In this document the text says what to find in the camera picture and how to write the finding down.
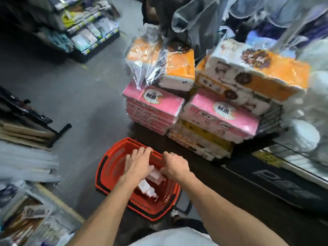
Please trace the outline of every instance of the white shirt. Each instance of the white shirt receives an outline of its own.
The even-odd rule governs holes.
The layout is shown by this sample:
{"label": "white shirt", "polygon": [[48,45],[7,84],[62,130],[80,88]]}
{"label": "white shirt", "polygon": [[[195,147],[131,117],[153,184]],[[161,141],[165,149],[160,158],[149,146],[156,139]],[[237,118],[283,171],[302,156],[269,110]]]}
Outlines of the white shirt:
{"label": "white shirt", "polygon": [[158,231],[129,246],[217,246],[210,237],[191,228],[177,228]]}

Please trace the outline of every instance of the person's left hand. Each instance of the person's left hand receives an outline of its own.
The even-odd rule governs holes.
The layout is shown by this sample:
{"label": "person's left hand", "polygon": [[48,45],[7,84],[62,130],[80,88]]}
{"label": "person's left hand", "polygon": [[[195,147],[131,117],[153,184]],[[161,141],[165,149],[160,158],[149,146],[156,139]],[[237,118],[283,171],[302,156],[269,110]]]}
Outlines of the person's left hand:
{"label": "person's left hand", "polygon": [[126,155],[124,174],[128,180],[133,181],[135,186],[154,170],[154,166],[149,165],[149,157],[152,151],[153,149],[150,147],[146,149],[140,147],[134,149],[131,155]]}

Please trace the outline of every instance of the stack of wooden boards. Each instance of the stack of wooden boards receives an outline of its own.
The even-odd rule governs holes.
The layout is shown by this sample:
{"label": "stack of wooden boards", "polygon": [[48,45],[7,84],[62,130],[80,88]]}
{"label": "stack of wooden boards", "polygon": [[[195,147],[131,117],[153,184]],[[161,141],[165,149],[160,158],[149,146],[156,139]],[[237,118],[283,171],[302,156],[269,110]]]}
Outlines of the stack of wooden boards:
{"label": "stack of wooden boards", "polygon": [[55,136],[49,131],[29,128],[19,123],[0,119],[0,139],[50,151],[46,143]]}

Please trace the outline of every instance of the floor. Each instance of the floor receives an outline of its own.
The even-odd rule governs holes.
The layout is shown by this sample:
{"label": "floor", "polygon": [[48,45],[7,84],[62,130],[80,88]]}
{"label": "floor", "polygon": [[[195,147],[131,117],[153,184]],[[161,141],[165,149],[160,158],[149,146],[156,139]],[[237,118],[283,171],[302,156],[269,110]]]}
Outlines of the floor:
{"label": "floor", "polygon": [[[60,161],[58,174],[63,179],[50,186],[53,193],[88,218],[104,199],[94,185],[102,156],[117,141],[131,137],[160,153],[166,150],[185,157],[206,185],[257,217],[290,245],[326,245],[327,227],[320,221],[128,119],[121,92],[130,78],[123,57],[142,27],[141,3],[113,2],[123,15],[122,35],[83,65],[70,59],[61,64],[45,61],[26,45],[0,35],[1,85],[20,99],[29,98],[36,110],[54,120],[54,129],[60,130],[67,123],[73,126],[53,147]],[[145,219],[126,210],[116,244],[127,245],[128,235],[147,226]]]}

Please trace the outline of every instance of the basket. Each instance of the basket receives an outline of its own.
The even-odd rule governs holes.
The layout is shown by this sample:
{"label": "basket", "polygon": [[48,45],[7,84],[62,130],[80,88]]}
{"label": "basket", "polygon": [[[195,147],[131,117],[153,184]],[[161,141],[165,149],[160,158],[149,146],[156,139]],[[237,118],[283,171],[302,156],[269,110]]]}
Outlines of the basket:
{"label": "basket", "polygon": [[[97,175],[96,188],[104,194],[109,194],[124,172],[125,156],[131,154],[133,149],[145,147],[141,143],[125,138],[112,146],[101,160]],[[157,169],[164,165],[162,155],[156,151],[151,153],[149,163]],[[148,198],[139,189],[135,189],[128,202],[128,207],[150,221],[157,221],[175,205],[179,194],[180,185],[166,179],[159,186],[147,181],[158,195],[158,199]]]}

